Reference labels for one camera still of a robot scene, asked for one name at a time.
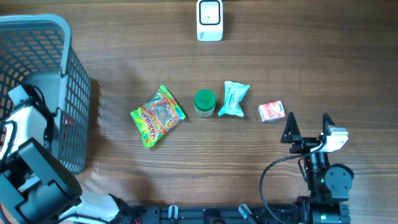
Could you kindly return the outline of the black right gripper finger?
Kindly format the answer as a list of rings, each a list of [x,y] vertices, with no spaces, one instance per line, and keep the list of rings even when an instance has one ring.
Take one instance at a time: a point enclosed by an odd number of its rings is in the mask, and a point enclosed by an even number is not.
[[[290,112],[287,117],[287,123],[282,133],[280,142],[285,144],[291,144],[294,142],[301,141],[301,133],[293,112]]]
[[[330,118],[328,113],[323,114],[323,121],[322,121],[322,132],[320,133],[321,136],[330,136],[332,134],[332,130],[335,127],[335,123]]]

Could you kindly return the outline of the red white small carton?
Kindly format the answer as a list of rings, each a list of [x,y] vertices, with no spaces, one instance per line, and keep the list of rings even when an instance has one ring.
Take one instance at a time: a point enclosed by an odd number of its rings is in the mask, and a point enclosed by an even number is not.
[[[258,110],[262,122],[271,122],[285,117],[285,110],[280,100],[259,105]]]

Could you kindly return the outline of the light blue tissue pack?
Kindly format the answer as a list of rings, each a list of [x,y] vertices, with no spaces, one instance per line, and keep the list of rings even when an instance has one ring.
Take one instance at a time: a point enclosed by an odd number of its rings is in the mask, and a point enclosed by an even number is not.
[[[224,82],[224,105],[218,112],[218,116],[224,114],[243,117],[244,112],[239,103],[243,100],[249,90],[249,85],[243,85],[232,81]]]

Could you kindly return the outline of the green lid jar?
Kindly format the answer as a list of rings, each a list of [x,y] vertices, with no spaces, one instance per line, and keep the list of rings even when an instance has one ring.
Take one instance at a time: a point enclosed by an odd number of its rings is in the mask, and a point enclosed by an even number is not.
[[[216,96],[211,90],[199,90],[194,97],[194,107],[197,115],[209,117],[215,111]]]

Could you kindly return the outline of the green gummy worms bag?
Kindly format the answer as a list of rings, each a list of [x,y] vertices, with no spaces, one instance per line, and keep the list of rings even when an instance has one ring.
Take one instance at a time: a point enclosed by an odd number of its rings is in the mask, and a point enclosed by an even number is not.
[[[171,92],[161,85],[155,96],[131,116],[141,134],[144,147],[150,148],[176,125],[186,118]]]

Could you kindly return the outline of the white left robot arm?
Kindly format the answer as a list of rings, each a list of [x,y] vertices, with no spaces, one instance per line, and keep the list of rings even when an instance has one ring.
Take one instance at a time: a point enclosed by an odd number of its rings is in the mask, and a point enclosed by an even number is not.
[[[1,203],[19,223],[131,223],[124,201],[81,187],[75,176],[44,148],[48,118],[19,105],[2,124]]]

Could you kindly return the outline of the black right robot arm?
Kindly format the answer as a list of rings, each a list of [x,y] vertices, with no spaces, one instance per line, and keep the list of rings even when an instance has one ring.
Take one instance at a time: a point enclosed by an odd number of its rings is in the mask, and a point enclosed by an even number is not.
[[[289,152],[299,158],[299,169],[308,187],[308,196],[295,202],[293,223],[349,223],[348,201],[354,172],[343,164],[330,164],[328,155],[348,141],[348,131],[337,126],[328,114],[323,115],[318,137],[303,137],[292,112],[281,143],[291,145]]]

